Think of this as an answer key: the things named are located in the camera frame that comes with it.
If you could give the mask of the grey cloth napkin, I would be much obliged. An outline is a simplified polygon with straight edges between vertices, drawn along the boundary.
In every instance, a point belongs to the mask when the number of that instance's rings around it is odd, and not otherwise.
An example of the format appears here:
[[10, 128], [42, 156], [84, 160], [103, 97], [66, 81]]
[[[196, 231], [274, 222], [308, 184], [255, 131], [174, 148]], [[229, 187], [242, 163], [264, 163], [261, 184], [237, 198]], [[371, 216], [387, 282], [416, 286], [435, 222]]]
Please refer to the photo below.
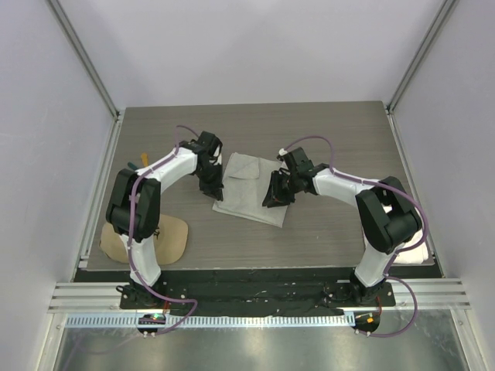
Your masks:
[[224, 200], [215, 201], [212, 210], [282, 228], [287, 206], [269, 209], [262, 205], [271, 173], [281, 166], [279, 162], [233, 153], [224, 171]]

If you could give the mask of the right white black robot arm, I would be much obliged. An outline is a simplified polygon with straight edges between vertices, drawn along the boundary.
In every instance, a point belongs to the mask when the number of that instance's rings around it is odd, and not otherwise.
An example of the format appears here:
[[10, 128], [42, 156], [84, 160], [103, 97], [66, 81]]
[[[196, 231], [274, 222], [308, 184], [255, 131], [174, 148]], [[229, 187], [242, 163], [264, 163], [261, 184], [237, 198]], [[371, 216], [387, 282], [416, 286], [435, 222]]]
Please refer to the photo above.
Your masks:
[[321, 164], [305, 171], [273, 171], [262, 205], [288, 206], [295, 194], [328, 196], [357, 209], [364, 234], [365, 252], [350, 275], [348, 301], [367, 305], [386, 281], [396, 256], [419, 232], [428, 231], [422, 210], [400, 181], [363, 179]]

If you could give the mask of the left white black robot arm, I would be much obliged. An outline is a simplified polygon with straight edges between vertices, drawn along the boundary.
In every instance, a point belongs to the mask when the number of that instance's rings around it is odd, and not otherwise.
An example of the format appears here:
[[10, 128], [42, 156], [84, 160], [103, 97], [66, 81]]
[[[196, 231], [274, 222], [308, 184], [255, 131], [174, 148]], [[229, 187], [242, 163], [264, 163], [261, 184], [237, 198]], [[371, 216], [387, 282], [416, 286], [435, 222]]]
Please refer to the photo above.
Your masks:
[[131, 268], [129, 284], [118, 287], [123, 299], [140, 308], [157, 308], [164, 302], [162, 271], [153, 241], [162, 194], [181, 178], [194, 175], [204, 195], [222, 201], [222, 147], [217, 140], [212, 144], [183, 141], [168, 156], [146, 168], [118, 173], [106, 220], [124, 243]]

